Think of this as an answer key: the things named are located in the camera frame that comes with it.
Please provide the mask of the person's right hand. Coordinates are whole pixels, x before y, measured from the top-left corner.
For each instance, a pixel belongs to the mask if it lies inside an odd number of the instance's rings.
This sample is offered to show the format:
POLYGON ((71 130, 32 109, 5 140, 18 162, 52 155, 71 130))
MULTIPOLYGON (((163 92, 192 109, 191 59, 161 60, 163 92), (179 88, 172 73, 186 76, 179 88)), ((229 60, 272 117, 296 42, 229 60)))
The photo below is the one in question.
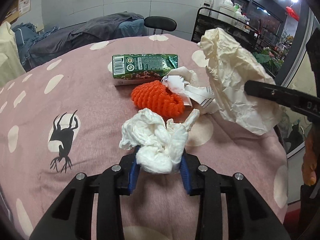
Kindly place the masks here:
POLYGON ((305 140, 305 154, 302 164, 304 184, 313 186, 317 181, 317 162, 319 158, 319 127, 313 124, 305 140))

